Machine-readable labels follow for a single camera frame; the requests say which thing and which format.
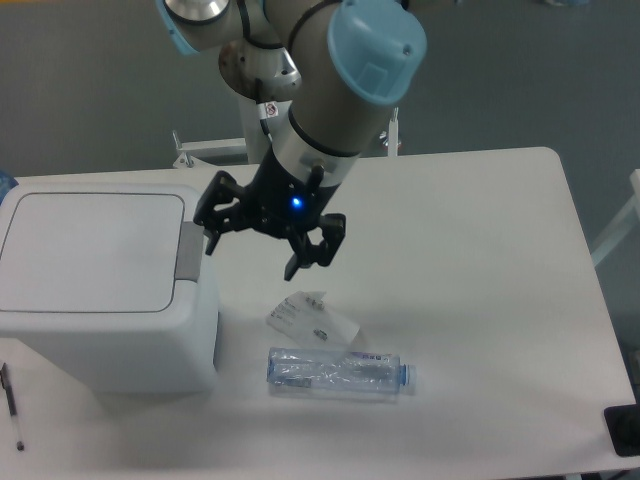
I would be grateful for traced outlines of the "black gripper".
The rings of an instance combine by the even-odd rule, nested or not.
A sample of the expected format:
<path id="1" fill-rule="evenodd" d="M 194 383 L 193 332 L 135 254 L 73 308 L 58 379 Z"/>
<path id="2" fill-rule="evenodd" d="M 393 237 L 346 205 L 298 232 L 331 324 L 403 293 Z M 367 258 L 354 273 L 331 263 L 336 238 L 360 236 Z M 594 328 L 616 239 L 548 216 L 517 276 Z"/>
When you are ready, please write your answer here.
<path id="1" fill-rule="evenodd" d="M 284 269 L 291 281 L 299 269 L 328 267 L 346 237 L 346 216 L 322 212 L 338 186 L 308 185 L 289 173 L 269 147 L 252 181 L 243 187 L 226 171 L 212 178 L 196 205 L 193 222 L 204 228 L 205 254 L 211 255 L 221 236 L 252 229 L 287 239 L 293 254 Z M 313 244 L 309 232 L 321 231 Z"/>

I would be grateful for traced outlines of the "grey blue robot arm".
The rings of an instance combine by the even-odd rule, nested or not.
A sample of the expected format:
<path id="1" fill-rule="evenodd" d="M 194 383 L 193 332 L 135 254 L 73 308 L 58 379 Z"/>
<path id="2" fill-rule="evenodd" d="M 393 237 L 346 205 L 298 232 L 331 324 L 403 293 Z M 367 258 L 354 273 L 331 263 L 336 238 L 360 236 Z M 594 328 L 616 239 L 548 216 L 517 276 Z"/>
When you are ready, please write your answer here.
<path id="1" fill-rule="evenodd" d="M 291 278 L 327 266 L 346 218 L 326 207 L 408 91 L 427 51 L 411 1 L 160 1 L 177 50 L 218 48 L 237 95 L 247 158 L 240 185 L 218 172 L 194 220 L 210 247 L 251 229 L 286 240 Z"/>

